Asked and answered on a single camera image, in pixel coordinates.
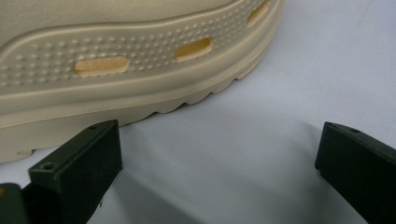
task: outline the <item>shoe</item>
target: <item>shoe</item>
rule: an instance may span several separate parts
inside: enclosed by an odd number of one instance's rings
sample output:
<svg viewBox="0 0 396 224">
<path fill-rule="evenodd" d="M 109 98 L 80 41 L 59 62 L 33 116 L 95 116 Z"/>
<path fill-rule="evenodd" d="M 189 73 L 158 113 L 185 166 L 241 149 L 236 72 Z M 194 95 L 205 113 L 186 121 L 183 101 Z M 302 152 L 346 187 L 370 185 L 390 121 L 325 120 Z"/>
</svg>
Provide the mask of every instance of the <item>shoe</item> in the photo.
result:
<svg viewBox="0 0 396 224">
<path fill-rule="evenodd" d="M 0 162 L 203 100 L 262 58 L 283 0 L 3 1 Z"/>
</svg>

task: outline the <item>textured sole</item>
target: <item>textured sole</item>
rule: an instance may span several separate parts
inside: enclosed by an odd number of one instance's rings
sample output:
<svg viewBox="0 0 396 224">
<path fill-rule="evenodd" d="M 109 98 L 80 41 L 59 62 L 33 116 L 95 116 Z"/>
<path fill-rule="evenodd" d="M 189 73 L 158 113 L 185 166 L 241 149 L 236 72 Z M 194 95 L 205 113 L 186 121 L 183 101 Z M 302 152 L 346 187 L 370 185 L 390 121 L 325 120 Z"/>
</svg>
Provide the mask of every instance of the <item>textured sole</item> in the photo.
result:
<svg viewBox="0 0 396 224">
<path fill-rule="evenodd" d="M 6 74 L 8 80 L 7 85 L 3 82 L 3 87 L 0 89 L 2 106 L 0 110 L 0 162 L 27 157 L 31 155 L 32 149 L 58 146 L 84 128 L 103 120 L 118 119 L 120 125 L 124 125 L 144 119 L 154 112 L 168 113 L 185 103 L 196 104 L 211 92 L 224 91 L 234 79 L 243 78 L 257 65 L 276 31 L 283 0 L 272 0 L 271 4 L 268 4 L 269 0 L 264 2 L 268 7 L 265 14 L 251 27 L 247 27 L 246 18 L 249 17 L 251 11 L 262 4 L 262 1 L 236 1 L 222 8 L 170 21 L 39 31 L 22 36 L 10 43 L 0 51 L 0 68 L 2 67 L 3 71 L 7 72 L 2 74 L 3 77 Z M 231 18 L 239 18 L 236 20 L 241 22 L 230 21 Z M 191 33 L 195 25 L 217 22 L 218 19 L 219 26 L 211 29 L 213 33 L 205 33 L 205 26 L 202 26 L 203 35 L 199 35 L 201 32 L 199 27 Z M 235 22 L 234 27 L 230 26 L 231 22 Z M 152 46 L 125 54 L 122 52 L 122 46 L 128 49 L 129 45 L 118 43 L 116 45 L 121 46 L 120 52 L 110 54 L 114 57 L 124 56 L 129 60 L 132 66 L 129 66 L 126 72 L 87 77 L 69 74 L 73 71 L 70 70 L 68 62 L 77 63 L 78 60 L 86 60 L 90 57 L 88 55 L 90 52 L 81 54 L 82 57 L 81 55 L 66 57 L 64 56 L 66 52 L 101 48 L 101 45 L 94 45 L 88 40 L 84 42 L 83 36 L 95 35 L 98 32 L 106 33 L 110 29 L 114 31 L 113 35 L 117 36 L 120 42 L 126 39 L 136 40 L 144 34 L 148 37 L 140 38 L 142 42 L 137 43 L 137 46 L 145 48 L 144 43 L 155 45 L 157 40 L 162 43 L 172 42 L 174 38 L 172 35 L 166 37 L 168 34 L 166 31 L 176 30 L 177 32 L 179 30 L 177 27 L 184 27 L 183 31 L 186 31 L 186 27 L 188 28 L 186 34 L 180 31 L 180 35 L 192 35 L 188 37 L 190 38 L 188 40 L 180 40 L 179 45 L 175 43 L 171 47 L 166 47 L 158 44 L 156 50 L 166 49 L 163 51 L 169 52 L 160 55 L 164 59 L 161 61 L 161 66 L 157 68 L 149 60 L 149 58 L 159 56 L 155 52 L 151 54 Z M 141 35 L 125 37 L 135 33 Z M 69 48 L 68 44 L 62 41 L 66 38 L 83 39 L 83 41 Z M 206 49 L 205 54 L 183 60 L 183 62 L 175 58 L 174 52 L 180 48 L 180 45 L 194 43 L 205 38 L 213 41 L 211 43 L 213 49 Z M 111 43 L 104 46 L 112 48 L 115 39 L 116 37 L 110 39 Z M 62 49 L 54 50 L 53 43 L 55 42 L 62 44 Z M 43 61 L 40 64 L 32 63 L 31 58 L 27 59 L 32 56 L 34 60 L 43 58 Z M 103 56 L 92 55 L 92 59 L 106 58 L 108 54 Z M 35 65 L 33 66 L 35 69 L 42 69 L 43 64 L 49 62 L 64 66 L 62 69 L 65 69 L 65 74 L 69 75 L 56 73 L 60 68 L 55 66 L 58 70 L 50 72 L 50 78 L 36 75 L 33 77 L 44 78 L 45 81 L 33 80 L 32 83 L 35 84 L 28 85 L 27 82 L 32 81 L 28 79 L 28 73 L 32 71 L 26 72 L 26 68 Z"/>
</svg>

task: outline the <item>white backdrop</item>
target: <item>white backdrop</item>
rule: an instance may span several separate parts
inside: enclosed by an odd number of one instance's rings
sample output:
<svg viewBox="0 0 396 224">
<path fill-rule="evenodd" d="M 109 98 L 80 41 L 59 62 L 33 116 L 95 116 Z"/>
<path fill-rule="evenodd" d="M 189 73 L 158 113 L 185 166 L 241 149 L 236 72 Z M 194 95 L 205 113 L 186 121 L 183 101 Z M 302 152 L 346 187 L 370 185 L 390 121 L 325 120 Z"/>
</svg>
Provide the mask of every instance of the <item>white backdrop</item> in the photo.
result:
<svg viewBox="0 0 396 224">
<path fill-rule="evenodd" d="M 314 163 L 324 121 L 396 147 L 395 61 L 396 1 L 287 0 L 249 76 L 120 129 L 124 170 L 90 223 L 365 223 Z"/>
</svg>

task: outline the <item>ventilation hole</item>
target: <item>ventilation hole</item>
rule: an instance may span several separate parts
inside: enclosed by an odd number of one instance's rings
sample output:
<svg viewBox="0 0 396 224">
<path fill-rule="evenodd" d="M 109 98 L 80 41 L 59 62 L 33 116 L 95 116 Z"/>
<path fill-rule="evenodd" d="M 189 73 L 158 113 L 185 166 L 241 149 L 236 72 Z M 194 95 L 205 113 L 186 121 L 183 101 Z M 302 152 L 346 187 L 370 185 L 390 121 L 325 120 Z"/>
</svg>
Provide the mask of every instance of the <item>ventilation hole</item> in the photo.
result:
<svg viewBox="0 0 396 224">
<path fill-rule="evenodd" d="M 129 60 L 125 57 L 101 58 L 77 62 L 74 71 L 83 77 L 104 76 L 123 73 L 128 66 Z"/>
<path fill-rule="evenodd" d="M 270 5 L 271 0 L 265 0 L 254 9 L 247 18 L 247 27 L 253 26 L 267 12 Z"/>
<path fill-rule="evenodd" d="M 175 59 L 184 62 L 203 56 L 213 49 L 212 38 L 205 38 L 190 44 L 183 45 L 175 51 Z"/>
<path fill-rule="evenodd" d="M 47 163 L 41 165 L 41 169 L 43 169 L 43 170 L 50 171 L 50 170 L 53 170 L 54 168 L 55 168 L 55 165 L 52 162 L 47 162 Z"/>
</svg>

